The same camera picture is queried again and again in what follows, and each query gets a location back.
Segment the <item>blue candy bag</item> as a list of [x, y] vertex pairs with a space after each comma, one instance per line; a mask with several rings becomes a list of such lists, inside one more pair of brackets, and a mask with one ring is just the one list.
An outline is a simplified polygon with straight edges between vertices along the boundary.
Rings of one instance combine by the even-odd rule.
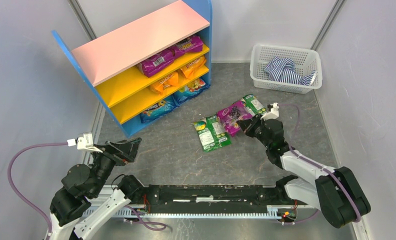
[[209, 87], [210, 85], [208, 83], [206, 83], [201, 78], [198, 78], [194, 81], [191, 81], [187, 85], [181, 87], [172, 96], [174, 100], [180, 105], [200, 95], [203, 91], [207, 90]]
[[175, 99], [172, 96], [168, 96], [152, 106], [145, 109], [142, 113], [139, 114], [141, 122], [148, 123], [152, 122], [170, 112], [178, 107]]

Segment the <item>green candy bag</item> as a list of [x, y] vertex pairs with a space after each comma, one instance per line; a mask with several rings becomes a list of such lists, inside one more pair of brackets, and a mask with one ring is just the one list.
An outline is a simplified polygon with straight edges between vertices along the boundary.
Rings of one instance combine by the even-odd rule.
[[267, 112], [267, 107], [264, 106], [253, 94], [245, 95], [241, 98], [241, 101], [252, 116], [257, 114], [263, 115]]
[[204, 117], [193, 123], [204, 152], [208, 153], [232, 143], [217, 115]]

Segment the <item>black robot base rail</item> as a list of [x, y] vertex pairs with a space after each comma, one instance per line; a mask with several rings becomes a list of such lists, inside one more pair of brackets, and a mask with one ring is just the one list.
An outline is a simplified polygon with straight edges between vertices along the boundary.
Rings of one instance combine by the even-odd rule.
[[260, 214], [267, 206], [304, 205], [274, 185], [148, 185], [122, 191], [150, 214]]

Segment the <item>purple candy bag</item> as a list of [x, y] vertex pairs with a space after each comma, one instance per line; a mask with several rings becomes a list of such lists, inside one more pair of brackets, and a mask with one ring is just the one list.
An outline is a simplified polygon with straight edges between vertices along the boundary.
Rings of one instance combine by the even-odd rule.
[[236, 101], [229, 107], [219, 110], [216, 115], [225, 131], [231, 137], [234, 137], [241, 130], [238, 121], [249, 120], [253, 117], [241, 100]]
[[136, 66], [146, 77], [150, 78], [165, 69], [175, 60], [175, 52], [169, 48], [141, 61]]
[[173, 57], [177, 59], [187, 53], [201, 52], [203, 45], [204, 43], [198, 35], [192, 35], [170, 46], [168, 49]]

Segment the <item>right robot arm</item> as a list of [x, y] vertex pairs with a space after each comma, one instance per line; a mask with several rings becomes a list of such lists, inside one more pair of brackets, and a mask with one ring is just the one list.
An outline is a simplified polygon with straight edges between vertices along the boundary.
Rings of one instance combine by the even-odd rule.
[[281, 121], [256, 115], [240, 120], [238, 125], [245, 135], [264, 145], [272, 164], [293, 174], [291, 179], [280, 182], [290, 199], [314, 207], [337, 229], [359, 222], [371, 212], [371, 204], [352, 170], [323, 165], [301, 154], [285, 140]]

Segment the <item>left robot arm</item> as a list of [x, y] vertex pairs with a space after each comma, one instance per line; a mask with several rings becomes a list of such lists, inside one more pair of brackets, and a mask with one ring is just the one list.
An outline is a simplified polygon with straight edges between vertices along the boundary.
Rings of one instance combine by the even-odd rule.
[[107, 179], [116, 166], [125, 166], [136, 160], [142, 138], [107, 141], [104, 145], [93, 142], [91, 133], [68, 141], [80, 151], [90, 152], [90, 165], [72, 166], [61, 180], [51, 200], [48, 240], [89, 240], [118, 210], [139, 200], [144, 185], [133, 175], [124, 176], [111, 195], [87, 218], [81, 220], [91, 207], [91, 200], [99, 197]]

